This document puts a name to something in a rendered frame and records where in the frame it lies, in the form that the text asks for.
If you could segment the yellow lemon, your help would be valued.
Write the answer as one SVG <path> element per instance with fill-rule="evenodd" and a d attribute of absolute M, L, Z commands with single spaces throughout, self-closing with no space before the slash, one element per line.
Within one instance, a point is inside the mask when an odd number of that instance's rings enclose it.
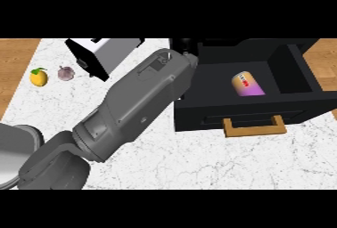
<path fill-rule="evenodd" d="M 44 86 L 47 84 L 47 73 L 44 68 L 37 68 L 29 71 L 29 81 L 35 86 Z"/>

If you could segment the purple garlic bulb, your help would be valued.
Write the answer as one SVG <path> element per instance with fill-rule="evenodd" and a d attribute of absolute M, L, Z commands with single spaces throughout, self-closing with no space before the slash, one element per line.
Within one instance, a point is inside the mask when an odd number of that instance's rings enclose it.
<path fill-rule="evenodd" d="M 68 81 L 73 78 L 75 71 L 69 67 L 59 67 L 57 78 L 63 81 Z"/>

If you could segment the black drawer front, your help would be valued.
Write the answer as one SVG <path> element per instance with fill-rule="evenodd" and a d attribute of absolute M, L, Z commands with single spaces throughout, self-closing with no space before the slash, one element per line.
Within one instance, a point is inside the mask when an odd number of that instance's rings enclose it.
<path fill-rule="evenodd" d="M 300 124 L 334 109 L 334 91 L 184 98 L 174 102 L 174 131 L 221 129 L 224 118 L 232 120 L 233 127 L 270 126 L 276 115 L 285 125 Z"/>

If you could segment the black and white appliance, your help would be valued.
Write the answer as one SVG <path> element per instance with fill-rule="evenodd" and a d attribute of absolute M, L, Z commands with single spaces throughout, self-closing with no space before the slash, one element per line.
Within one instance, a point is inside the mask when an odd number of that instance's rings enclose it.
<path fill-rule="evenodd" d="M 106 81 L 110 72 L 143 42 L 143 38 L 69 38 L 65 44 L 90 77 Z"/>

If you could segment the grey rounded robot part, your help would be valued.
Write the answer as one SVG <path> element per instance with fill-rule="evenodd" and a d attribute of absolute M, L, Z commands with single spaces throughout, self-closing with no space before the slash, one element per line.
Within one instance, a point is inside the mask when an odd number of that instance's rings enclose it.
<path fill-rule="evenodd" d="M 17 171 L 42 144 L 42 133 L 35 127 L 0 123 L 0 190 L 17 185 Z"/>

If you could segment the orange and purple can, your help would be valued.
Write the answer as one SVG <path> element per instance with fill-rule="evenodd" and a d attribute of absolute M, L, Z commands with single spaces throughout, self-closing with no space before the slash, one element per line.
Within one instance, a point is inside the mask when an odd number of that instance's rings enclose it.
<path fill-rule="evenodd" d="M 258 83 L 248 71 L 239 72 L 232 78 L 232 86 L 239 96 L 264 95 Z"/>

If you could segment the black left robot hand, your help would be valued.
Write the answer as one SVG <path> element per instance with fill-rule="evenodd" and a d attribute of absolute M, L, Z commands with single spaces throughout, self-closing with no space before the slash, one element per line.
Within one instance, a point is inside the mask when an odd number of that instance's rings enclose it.
<path fill-rule="evenodd" d="M 190 53 L 198 56 L 198 40 L 195 38 L 171 38 L 170 48 L 178 53 Z"/>

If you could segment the open black drawer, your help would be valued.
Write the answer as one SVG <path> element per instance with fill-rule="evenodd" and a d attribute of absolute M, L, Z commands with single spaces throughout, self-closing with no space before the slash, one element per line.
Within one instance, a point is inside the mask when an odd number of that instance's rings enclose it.
<path fill-rule="evenodd" d="M 238 95 L 233 76 L 248 71 L 264 95 L 325 92 L 303 53 L 314 38 L 196 38 L 198 67 L 181 97 Z"/>

